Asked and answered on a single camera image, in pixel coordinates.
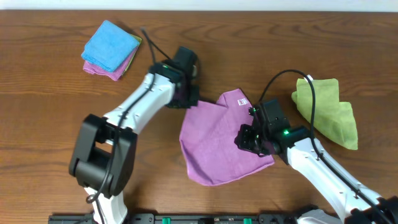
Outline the purple microfiber cloth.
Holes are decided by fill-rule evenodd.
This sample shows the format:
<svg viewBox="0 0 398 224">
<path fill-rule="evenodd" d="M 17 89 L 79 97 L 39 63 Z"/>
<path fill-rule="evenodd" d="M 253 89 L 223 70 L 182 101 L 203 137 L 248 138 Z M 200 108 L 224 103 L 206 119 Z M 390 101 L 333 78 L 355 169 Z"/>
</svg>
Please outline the purple microfiber cloth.
<svg viewBox="0 0 398 224">
<path fill-rule="evenodd" d="M 274 164 L 272 156 L 259 157 L 238 149 L 234 143 L 242 124 L 251 124 L 251 103 L 238 88 L 224 92 L 216 103 L 199 101 L 189 108 L 180 132 L 180 145 L 188 177 L 204 186 L 241 179 Z"/>
</svg>

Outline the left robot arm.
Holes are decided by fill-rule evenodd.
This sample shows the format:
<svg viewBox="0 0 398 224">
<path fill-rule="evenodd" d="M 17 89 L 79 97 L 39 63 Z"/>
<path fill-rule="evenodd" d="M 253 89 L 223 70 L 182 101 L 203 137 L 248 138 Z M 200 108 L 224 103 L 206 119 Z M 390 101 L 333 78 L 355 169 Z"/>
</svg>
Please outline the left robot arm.
<svg viewBox="0 0 398 224">
<path fill-rule="evenodd" d="M 87 192 L 93 223 L 124 223 L 123 189 L 129 181 L 138 135 L 162 107 L 196 106 L 197 55 L 179 47 L 173 58 L 150 66 L 144 81 L 123 103 L 103 116 L 89 114 L 81 125 L 69 173 Z"/>
</svg>

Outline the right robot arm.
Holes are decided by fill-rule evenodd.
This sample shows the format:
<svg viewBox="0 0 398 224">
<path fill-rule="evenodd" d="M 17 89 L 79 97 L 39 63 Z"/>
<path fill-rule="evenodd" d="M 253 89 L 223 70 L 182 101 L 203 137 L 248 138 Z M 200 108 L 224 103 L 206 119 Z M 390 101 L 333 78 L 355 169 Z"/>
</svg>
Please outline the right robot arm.
<svg viewBox="0 0 398 224">
<path fill-rule="evenodd" d="M 301 173 L 332 206 L 336 218 L 308 212 L 301 223 L 397 223 L 397 197 L 384 199 L 345 170 L 304 126 L 291 127 L 277 100 L 249 108 L 251 124 L 243 124 L 234 142 L 259 157 L 279 156 Z"/>
</svg>

